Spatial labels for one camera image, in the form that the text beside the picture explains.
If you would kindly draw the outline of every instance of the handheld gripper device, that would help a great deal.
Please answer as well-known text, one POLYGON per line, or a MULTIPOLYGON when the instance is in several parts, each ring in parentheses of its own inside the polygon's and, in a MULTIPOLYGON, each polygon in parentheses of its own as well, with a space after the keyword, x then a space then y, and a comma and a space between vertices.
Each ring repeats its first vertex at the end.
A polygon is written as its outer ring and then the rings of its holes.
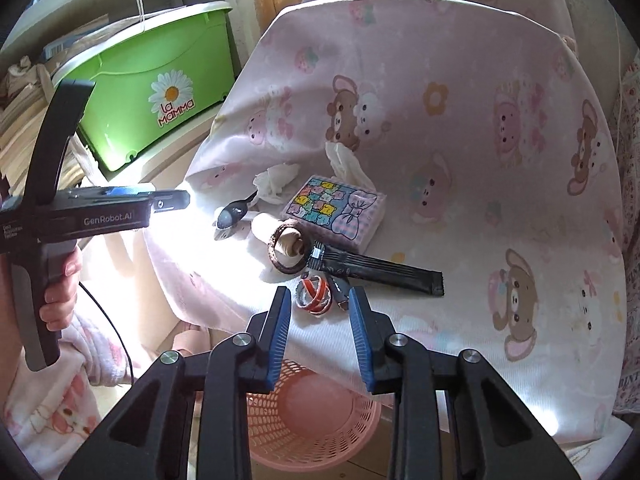
POLYGON ((579 480, 558 444, 480 354, 427 350, 374 312, 361 286, 349 293, 349 319, 362 381, 394 394, 394 436, 387 478, 440 480, 436 390, 444 390, 455 443, 454 478, 579 480))
MULTIPOLYGON (((164 352, 104 417, 60 480, 187 480, 197 392, 203 392, 196 480, 251 480, 248 394, 280 376, 291 293, 279 286, 268 311, 211 352, 164 352)), ((0 422, 0 478, 42 480, 0 422)))
POLYGON ((151 184, 58 190, 66 146, 93 89, 89 81, 60 83, 36 140, 24 194, 0 210, 0 254, 7 253, 11 264, 20 338, 33 371, 60 357, 60 332, 50 332, 39 311, 76 241, 147 227, 152 212, 184 209, 190 202, 184 190, 155 191, 151 184))

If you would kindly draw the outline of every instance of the pink pajamas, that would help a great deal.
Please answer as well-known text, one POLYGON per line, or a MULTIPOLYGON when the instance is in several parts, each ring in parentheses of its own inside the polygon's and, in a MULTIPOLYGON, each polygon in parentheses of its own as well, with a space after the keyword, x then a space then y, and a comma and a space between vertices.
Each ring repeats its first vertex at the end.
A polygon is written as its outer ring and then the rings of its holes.
POLYGON ((100 422, 90 387, 128 380, 126 356, 113 330, 98 327, 86 315, 93 315, 94 308, 76 308, 53 366, 31 372, 21 360, 4 406, 9 433, 44 480, 58 478, 100 422))

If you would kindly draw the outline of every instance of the green plastic box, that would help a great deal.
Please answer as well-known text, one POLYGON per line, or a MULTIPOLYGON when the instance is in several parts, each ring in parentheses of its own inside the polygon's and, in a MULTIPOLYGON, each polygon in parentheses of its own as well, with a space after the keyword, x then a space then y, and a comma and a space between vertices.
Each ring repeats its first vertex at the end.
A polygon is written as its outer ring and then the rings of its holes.
POLYGON ((95 81, 81 131, 115 171, 205 108, 234 84, 226 2, 171 10, 126 28, 56 73, 95 81))

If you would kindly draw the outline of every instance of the daisy sticker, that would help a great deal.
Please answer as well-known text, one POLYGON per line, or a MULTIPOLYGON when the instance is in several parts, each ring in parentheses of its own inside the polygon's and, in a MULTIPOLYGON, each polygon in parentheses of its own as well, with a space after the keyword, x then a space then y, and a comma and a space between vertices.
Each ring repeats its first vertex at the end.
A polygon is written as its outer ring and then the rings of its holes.
POLYGON ((195 108, 193 100, 193 81, 182 70, 171 70, 158 75, 158 81, 151 83, 155 92, 149 102, 153 103, 151 113, 158 114, 158 125, 165 124, 195 108))

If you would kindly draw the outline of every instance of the red and white hair tie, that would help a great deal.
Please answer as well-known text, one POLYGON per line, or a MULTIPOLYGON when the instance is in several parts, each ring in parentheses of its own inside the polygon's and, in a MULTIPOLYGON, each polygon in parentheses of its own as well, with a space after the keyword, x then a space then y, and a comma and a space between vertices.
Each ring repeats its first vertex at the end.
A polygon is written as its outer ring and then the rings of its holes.
POLYGON ((331 308, 331 290, 322 276, 309 276, 298 282, 296 304, 314 316, 322 316, 331 308))

